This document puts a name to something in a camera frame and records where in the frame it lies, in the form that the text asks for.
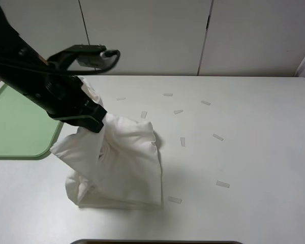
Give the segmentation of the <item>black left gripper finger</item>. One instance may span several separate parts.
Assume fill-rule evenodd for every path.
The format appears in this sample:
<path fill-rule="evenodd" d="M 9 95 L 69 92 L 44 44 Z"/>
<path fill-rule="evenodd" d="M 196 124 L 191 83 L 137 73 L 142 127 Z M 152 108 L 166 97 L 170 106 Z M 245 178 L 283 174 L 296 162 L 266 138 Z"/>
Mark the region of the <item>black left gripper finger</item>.
<path fill-rule="evenodd" d="M 72 126 L 85 128 L 94 133 L 99 133 L 104 126 L 102 121 L 97 121 L 95 118 L 88 115 L 64 117 L 62 118 L 62 122 Z"/>
<path fill-rule="evenodd" d="M 87 100 L 82 107 L 82 114 L 93 119 L 103 119 L 107 114 L 104 107 L 92 100 Z"/>

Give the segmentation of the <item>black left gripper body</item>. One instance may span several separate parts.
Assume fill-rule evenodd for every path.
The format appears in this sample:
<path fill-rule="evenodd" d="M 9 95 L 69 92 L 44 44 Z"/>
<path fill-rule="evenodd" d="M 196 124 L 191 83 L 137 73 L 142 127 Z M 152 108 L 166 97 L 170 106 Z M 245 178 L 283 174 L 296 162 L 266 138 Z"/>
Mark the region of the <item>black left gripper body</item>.
<path fill-rule="evenodd" d="M 38 76 L 38 106 L 53 119 L 89 122 L 86 105 L 89 97 L 82 91 L 83 82 L 77 76 Z"/>

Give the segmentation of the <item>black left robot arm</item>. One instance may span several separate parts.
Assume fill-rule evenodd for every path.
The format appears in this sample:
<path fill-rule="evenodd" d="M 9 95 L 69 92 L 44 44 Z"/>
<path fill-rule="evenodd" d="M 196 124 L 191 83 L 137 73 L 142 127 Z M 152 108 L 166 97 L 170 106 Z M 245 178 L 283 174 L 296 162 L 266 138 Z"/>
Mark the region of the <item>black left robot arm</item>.
<path fill-rule="evenodd" d="M 99 133 L 107 111 L 84 92 L 80 75 L 69 71 L 74 55 L 45 61 L 8 22 L 0 6 L 0 80 L 45 110 L 48 116 Z"/>

